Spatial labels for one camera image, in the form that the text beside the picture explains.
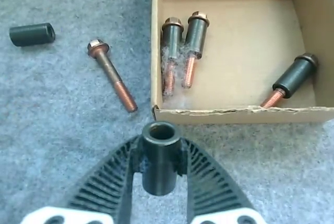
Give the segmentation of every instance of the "cardboard box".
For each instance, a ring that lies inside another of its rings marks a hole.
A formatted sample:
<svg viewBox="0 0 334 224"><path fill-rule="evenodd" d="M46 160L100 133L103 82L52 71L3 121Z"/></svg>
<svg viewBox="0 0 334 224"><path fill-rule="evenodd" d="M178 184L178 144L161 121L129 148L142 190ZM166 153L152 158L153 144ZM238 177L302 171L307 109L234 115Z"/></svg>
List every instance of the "cardboard box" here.
<svg viewBox="0 0 334 224"><path fill-rule="evenodd" d="M161 26L194 11L208 14L204 54L187 96L189 109L163 107ZM152 0L153 116L179 124L321 122L334 118L334 0ZM279 108L258 105L295 57L319 58L309 80Z"/></svg>

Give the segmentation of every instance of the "rusty bolt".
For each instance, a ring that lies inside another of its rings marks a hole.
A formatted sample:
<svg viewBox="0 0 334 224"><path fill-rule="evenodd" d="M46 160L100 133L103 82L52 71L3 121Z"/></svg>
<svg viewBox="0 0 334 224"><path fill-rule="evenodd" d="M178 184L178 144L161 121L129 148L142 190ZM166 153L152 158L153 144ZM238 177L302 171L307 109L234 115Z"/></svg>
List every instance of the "rusty bolt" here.
<svg viewBox="0 0 334 224"><path fill-rule="evenodd" d="M109 45L101 40L92 40L91 42L89 42L87 48L88 55L95 58L100 66L103 68L105 74L108 76L110 82L114 86L114 89L126 110L128 112L136 111L136 102L133 100L130 92L124 85L116 68L107 56L107 52L109 51Z"/></svg>

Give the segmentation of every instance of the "white plastic part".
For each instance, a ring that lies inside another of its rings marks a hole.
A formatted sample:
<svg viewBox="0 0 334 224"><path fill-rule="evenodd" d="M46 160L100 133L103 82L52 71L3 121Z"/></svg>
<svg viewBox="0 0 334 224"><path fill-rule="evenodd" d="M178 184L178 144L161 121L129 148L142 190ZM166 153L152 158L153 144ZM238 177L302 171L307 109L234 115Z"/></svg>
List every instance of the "white plastic part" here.
<svg viewBox="0 0 334 224"><path fill-rule="evenodd" d="M88 224L92 221L97 221L96 224L114 224L113 218L107 214L59 207L40 208L25 216L21 224L48 224L47 221L56 216L62 217L64 222L50 221L50 224Z"/></svg>
<svg viewBox="0 0 334 224"><path fill-rule="evenodd" d="M242 217L250 217L253 222ZM214 214L196 216L191 224L267 224L262 216L250 208L238 208Z"/></svg>

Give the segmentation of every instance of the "gray carpet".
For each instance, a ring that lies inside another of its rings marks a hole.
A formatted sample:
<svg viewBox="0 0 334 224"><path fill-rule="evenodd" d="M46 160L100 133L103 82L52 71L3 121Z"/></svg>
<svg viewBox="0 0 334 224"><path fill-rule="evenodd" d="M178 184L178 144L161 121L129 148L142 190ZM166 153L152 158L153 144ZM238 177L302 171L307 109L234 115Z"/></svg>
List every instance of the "gray carpet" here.
<svg viewBox="0 0 334 224"><path fill-rule="evenodd" d="M151 0L0 0L0 223L19 223L64 193L150 112ZM50 45L17 48L10 26L50 22ZM113 61L139 111L121 106L89 40ZM183 126L236 179L268 223L334 223L334 122ZM135 177L132 223L185 223L186 181L166 197Z"/></svg>

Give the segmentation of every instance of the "copper-colored bolt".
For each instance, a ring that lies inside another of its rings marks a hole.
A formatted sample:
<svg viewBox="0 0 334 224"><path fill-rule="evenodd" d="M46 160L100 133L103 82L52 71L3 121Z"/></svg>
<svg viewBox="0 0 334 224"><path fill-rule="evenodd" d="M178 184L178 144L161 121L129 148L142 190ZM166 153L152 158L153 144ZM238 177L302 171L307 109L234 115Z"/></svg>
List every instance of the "copper-colored bolt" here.
<svg viewBox="0 0 334 224"><path fill-rule="evenodd" d="M186 68L185 68L185 75L183 80L183 87L190 88L193 85L194 81L194 73L196 67L196 55L192 54L187 58Z"/></svg>
<svg viewBox="0 0 334 224"><path fill-rule="evenodd" d="M130 92L124 85L120 75L107 56L109 45L101 40L92 40L88 46L88 55L95 58L108 76L115 91L128 112L137 110L137 104L133 100Z"/></svg>
<svg viewBox="0 0 334 224"><path fill-rule="evenodd" d="M175 63L173 61L169 61L166 67L165 73L165 88L164 95L171 96L174 91L175 84Z"/></svg>
<svg viewBox="0 0 334 224"><path fill-rule="evenodd" d="M193 85L196 60L202 58L205 36L210 21L206 14L196 11L188 20L188 32L185 44L188 47L188 56L183 79L183 87Z"/></svg>
<svg viewBox="0 0 334 224"><path fill-rule="evenodd" d="M274 107L284 96L285 96L284 90L277 88L268 96L268 98L264 102L262 102L261 107L263 108Z"/></svg>

